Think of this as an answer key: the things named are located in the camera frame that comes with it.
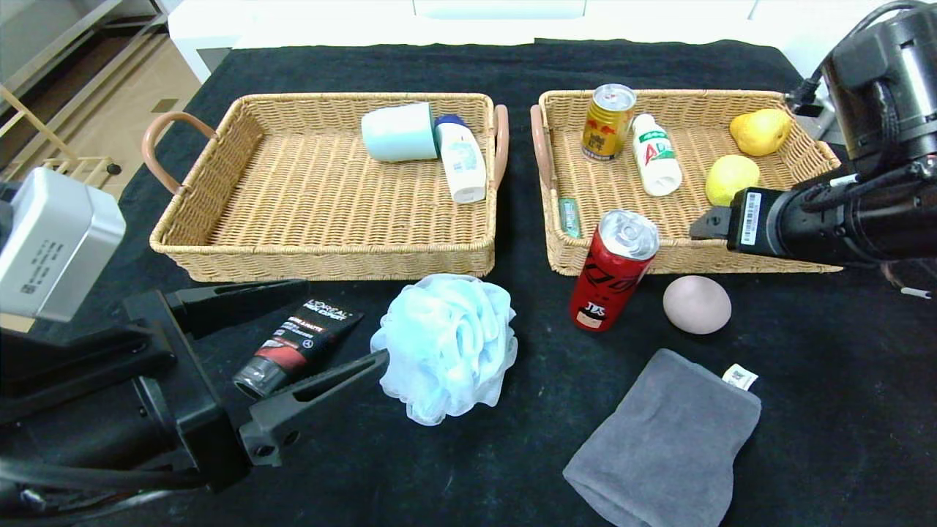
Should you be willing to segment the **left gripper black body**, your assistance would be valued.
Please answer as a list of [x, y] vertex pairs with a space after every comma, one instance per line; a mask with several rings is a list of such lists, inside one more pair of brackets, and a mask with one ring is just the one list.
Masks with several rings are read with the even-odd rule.
[[2, 331], [2, 491], [222, 488], [247, 473], [230, 417], [166, 296], [54, 343]]

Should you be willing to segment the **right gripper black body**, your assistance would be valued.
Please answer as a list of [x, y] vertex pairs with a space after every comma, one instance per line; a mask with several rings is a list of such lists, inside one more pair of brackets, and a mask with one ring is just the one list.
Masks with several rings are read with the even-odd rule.
[[850, 261], [836, 210], [807, 212], [797, 191], [749, 187], [731, 206], [728, 249], [790, 261]]

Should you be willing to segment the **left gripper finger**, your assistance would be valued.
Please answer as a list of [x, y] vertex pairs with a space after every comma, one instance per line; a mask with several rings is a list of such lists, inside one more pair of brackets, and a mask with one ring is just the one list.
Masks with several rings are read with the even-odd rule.
[[389, 351], [382, 349], [251, 405], [249, 420], [239, 428], [251, 465], [281, 466], [288, 448], [311, 437], [308, 428], [348, 411], [362, 393], [378, 386], [388, 366]]
[[181, 330], [202, 338], [297, 302], [309, 291], [304, 280], [232, 283], [173, 291], [166, 301]]

